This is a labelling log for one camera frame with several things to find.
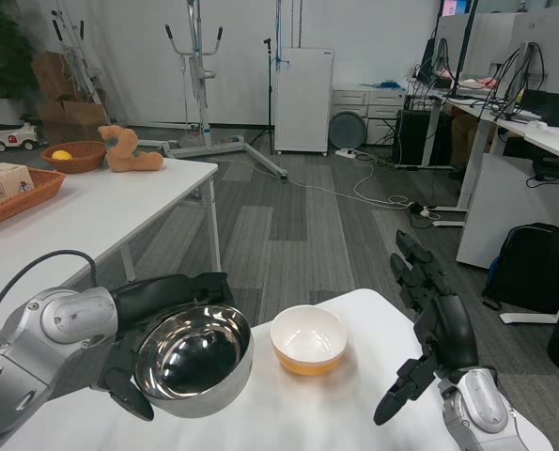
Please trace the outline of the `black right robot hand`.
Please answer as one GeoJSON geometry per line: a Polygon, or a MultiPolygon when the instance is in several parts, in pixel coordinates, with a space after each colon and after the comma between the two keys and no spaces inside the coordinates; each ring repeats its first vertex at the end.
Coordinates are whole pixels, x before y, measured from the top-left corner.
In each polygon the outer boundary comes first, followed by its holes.
{"type": "Polygon", "coordinates": [[[395,383],[380,400],[374,423],[392,419],[409,400],[418,399],[437,378],[478,365],[473,325],[463,302],[445,280],[434,254],[410,234],[399,230],[390,256],[390,268],[400,286],[399,296],[413,310],[413,332],[422,354],[407,360],[395,383]]]}

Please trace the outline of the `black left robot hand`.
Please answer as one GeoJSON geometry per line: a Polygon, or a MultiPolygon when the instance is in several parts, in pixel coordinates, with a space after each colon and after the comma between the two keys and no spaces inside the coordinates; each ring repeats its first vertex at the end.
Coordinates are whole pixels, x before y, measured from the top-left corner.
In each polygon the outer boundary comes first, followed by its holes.
{"type": "Polygon", "coordinates": [[[153,330],[170,316],[199,305],[234,307],[233,294],[224,272],[204,272],[190,277],[174,273],[134,281],[114,288],[118,327],[96,387],[109,393],[122,409],[151,421],[154,411],[145,395],[132,383],[137,352],[153,330]]]}

